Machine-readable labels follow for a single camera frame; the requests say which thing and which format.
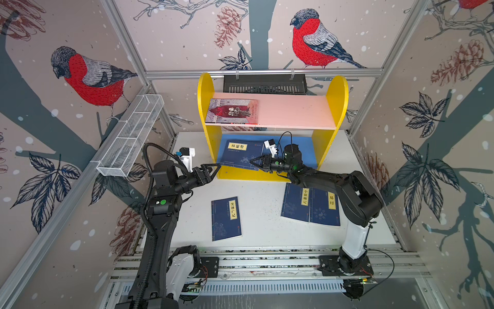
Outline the red illustrated book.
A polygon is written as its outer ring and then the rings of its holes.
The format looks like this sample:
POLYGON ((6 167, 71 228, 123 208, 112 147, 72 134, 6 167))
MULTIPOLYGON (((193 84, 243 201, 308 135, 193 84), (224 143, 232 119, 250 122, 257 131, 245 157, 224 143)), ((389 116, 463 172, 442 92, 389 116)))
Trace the red illustrated book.
POLYGON ((250 99, 211 99, 206 123, 258 124, 258 101, 250 99))

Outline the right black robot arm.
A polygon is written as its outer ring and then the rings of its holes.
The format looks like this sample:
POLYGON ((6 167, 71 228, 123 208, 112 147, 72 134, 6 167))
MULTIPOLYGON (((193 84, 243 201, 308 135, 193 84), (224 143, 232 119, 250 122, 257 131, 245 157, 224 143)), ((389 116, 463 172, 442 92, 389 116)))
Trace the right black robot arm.
POLYGON ((287 145, 280 158, 266 154, 251 159, 250 163, 265 173, 285 173, 286 179, 300 187, 336 194, 348 220, 346 238, 339 249, 338 268, 343 274, 352 275, 367 264, 369 230, 384 203, 362 172, 336 174, 307 167, 296 144, 287 145))

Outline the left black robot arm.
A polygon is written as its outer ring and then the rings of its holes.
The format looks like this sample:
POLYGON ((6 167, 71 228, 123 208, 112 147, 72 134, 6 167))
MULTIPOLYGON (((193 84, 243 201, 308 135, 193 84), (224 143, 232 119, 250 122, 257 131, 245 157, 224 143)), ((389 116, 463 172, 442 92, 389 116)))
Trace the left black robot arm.
POLYGON ((211 183, 220 164, 202 164, 187 169, 180 156, 155 143, 142 148, 150 174, 145 204, 140 217, 147 236, 140 266, 127 295, 116 308, 178 308, 186 280, 204 270, 198 248, 188 245, 171 252, 183 198, 211 183))

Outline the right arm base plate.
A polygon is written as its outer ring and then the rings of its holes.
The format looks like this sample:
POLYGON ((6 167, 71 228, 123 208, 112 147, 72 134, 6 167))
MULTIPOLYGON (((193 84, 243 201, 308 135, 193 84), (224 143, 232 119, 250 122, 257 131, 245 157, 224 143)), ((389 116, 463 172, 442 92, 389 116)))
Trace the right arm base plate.
POLYGON ((367 255, 357 260, 347 256, 319 256, 319 267, 322 275, 328 276, 373 276, 374 271, 367 255))

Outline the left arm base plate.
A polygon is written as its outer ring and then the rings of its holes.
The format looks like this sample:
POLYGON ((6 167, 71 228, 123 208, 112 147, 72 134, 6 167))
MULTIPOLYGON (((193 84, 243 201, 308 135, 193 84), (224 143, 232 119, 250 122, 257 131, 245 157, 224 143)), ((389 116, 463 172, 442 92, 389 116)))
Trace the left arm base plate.
POLYGON ((169 259, 167 275, 182 275, 186 279, 217 278, 219 274, 218 257, 196 257, 191 254, 179 254, 169 259))

